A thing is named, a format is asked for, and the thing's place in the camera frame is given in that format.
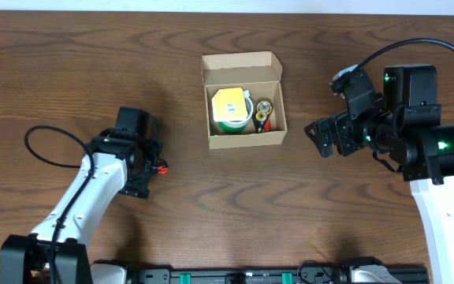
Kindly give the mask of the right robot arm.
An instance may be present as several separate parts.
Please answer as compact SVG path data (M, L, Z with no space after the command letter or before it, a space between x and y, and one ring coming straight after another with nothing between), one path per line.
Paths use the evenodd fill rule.
M312 122L305 133L323 157L369 148L401 174L422 219L436 283L454 283L454 125L441 122L437 70L432 65L389 65L376 92L364 69L340 71L335 87L346 109Z

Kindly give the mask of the black yellow correction tape dispenser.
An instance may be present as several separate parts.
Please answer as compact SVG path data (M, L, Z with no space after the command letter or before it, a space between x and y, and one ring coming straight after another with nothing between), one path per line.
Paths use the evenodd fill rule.
M261 122L270 119L270 115L273 112L273 103L270 99L260 99L255 106L255 112L252 116L252 120L254 122L255 131L257 133L261 133L259 131Z

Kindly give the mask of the red stapler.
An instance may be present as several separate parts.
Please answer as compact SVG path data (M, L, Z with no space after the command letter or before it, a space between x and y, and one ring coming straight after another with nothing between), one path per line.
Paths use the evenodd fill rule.
M271 123L270 123L270 119L266 119L264 121L261 122L261 125L260 125L260 128L259 128L259 131L261 133L268 133L270 132L272 129L272 126L271 126Z

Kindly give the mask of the brown cardboard box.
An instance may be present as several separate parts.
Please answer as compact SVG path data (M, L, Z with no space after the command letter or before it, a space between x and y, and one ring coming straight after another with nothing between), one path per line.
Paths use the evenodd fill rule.
M202 83L206 105L208 146L211 150L281 144L288 132L281 87L282 64L271 51L202 56ZM257 133L251 120L241 133L225 133L214 121L211 98L221 88L242 88L254 105L270 99L272 129Z

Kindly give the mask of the red utility knife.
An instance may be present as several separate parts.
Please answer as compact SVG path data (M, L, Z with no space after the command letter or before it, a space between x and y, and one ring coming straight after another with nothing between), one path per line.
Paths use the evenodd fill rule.
M169 170L167 161L164 159L158 159L154 164L154 172L156 174L166 174Z

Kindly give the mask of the green tape roll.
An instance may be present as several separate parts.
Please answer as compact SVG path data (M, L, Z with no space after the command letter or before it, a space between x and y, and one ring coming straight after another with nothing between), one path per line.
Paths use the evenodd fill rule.
M241 133L245 130L254 112L254 105L251 99L246 98L245 103L247 107L247 117L243 121L220 121L218 125L221 130L231 134Z

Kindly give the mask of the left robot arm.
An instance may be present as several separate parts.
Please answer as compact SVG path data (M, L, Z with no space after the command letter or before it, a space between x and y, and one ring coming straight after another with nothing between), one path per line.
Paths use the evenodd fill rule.
M0 249L0 283L30 283L47 272L52 283L137 283L139 273L117 261L90 263L87 248L117 194L148 198L150 179L167 164L155 119L123 106L113 128L88 144L72 184L29 235L9 235Z

